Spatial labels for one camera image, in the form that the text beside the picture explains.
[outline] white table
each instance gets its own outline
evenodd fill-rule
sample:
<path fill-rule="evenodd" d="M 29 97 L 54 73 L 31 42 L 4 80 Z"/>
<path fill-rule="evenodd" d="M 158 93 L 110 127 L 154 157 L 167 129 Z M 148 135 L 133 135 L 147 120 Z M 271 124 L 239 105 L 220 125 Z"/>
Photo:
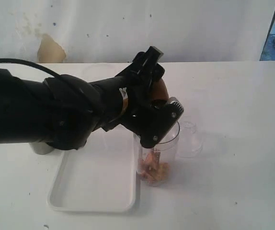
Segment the white table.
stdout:
<path fill-rule="evenodd" d="M 91 81 L 126 65 L 46 66 Z M 41 156 L 28 144 L 0 145 L 0 229 L 275 229 L 275 62 L 162 65 L 170 95 L 197 119 L 203 152 L 177 159 L 169 183 L 141 184 L 129 213 L 95 215 L 55 212 L 47 205 L 59 153 Z M 47 76 L 27 67 L 0 67 L 23 79 Z"/>

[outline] white tray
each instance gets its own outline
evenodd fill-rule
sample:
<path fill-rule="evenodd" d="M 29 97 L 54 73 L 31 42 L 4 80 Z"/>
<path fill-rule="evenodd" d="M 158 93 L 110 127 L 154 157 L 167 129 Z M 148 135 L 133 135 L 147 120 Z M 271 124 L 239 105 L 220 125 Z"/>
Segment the white tray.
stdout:
<path fill-rule="evenodd" d="M 125 212 L 136 198 L 132 134 L 118 126 L 93 132 L 80 150 L 65 151 L 48 195 L 53 210 Z"/>

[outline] black cable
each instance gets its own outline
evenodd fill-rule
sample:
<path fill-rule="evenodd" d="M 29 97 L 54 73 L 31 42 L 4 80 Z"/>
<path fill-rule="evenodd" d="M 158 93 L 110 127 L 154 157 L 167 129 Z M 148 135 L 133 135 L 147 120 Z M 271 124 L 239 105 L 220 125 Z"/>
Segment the black cable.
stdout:
<path fill-rule="evenodd" d="M 51 69 L 48 69 L 44 66 L 36 64 L 34 62 L 31 62 L 31 61 L 15 59 L 15 58 L 0 58 L 0 63 L 12 63 L 12 64 L 20 64 L 20 65 L 24 65 L 24 66 L 30 66 L 32 68 L 39 69 L 45 73 L 48 73 L 55 78 L 60 79 L 60 75 L 58 73 L 56 73 L 56 72 L 52 71 Z"/>

